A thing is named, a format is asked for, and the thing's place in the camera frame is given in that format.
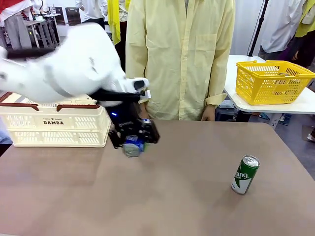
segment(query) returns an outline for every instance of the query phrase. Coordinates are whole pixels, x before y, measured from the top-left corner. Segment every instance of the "green can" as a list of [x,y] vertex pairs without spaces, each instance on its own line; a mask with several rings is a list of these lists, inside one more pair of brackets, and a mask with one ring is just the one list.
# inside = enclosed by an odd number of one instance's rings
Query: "green can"
[[234,180],[232,181],[232,189],[239,194],[246,194],[256,172],[260,166],[258,158],[245,155],[237,169]]

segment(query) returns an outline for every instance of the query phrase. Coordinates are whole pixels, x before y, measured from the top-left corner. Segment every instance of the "shirt cuff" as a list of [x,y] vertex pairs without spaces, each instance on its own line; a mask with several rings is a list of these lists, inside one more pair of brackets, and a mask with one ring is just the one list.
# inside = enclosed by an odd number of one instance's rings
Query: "shirt cuff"
[[144,102],[148,102],[148,99],[141,99],[140,101],[138,101],[139,104],[144,103]]
[[206,98],[206,105],[220,105],[226,98],[226,93]]

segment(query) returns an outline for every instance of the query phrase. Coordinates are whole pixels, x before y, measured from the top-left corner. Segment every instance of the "white table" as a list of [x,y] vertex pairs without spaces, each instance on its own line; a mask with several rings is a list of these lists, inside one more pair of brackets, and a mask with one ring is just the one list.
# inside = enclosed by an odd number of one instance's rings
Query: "white table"
[[43,23],[44,20],[42,21],[24,21],[24,24],[26,27],[31,27],[31,30],[33,32],[33,36],[34,36],[34,39],[35,39],[35,43],[36,43],[36,46],[39,48],[39,43],[38,43],[38,39],[37,39],[37,36],[36,36],[36,33],[35,33],[35,25],[38,24],[38,23]]
[[235,91],[237,66],[236,63],[240,61],[253,61],[265,62],[259,57],[248,56],[233,56],[230,55],[227,64],[227,75],[224,90],[229,98],[235,104],[236,108],[244,112],[265,112],[273,113],[269,124],[275,129],[282,113],[289,114],[315,114],[315,93],[310,89],[305,88],[297,100],[291,104],[283,105],[257,105],[252,106],[244,101]]
[[61,15],[60,13],[57,13],[57,14],[50,14],[50,15],[44,15],[44,18],[49,18],[49,17],[54,18],[54,22],[55,22],[56,31],[57,31],[57,34],[58,34],[59,43],[61,43],[61,42],[60,42],[60,36],[59,36],[58,27],[57,27],[56,16],[60,16],[60,15]]

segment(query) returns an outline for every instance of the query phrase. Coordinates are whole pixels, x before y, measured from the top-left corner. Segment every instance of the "white plastic basket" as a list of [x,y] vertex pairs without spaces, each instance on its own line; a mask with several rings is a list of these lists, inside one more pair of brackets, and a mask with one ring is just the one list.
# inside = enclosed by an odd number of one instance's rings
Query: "white plastic basket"
[[104,147],[111,125],[88,96],[35,104],[14,93],[0,98],[0,115],[17,147]]

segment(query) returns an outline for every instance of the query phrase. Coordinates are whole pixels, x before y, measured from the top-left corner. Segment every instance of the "floor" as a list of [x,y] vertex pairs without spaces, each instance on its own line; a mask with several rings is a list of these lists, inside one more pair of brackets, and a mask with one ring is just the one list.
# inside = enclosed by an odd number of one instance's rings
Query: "floor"
[[[268,123],[267,120],[253,116],[250,122]],[[312,115],[294,114],[292,115],[289,126],[277,125],[276,133],[315,180],[315,143],[302,140],[302,125],[314,126],[315,117]]]

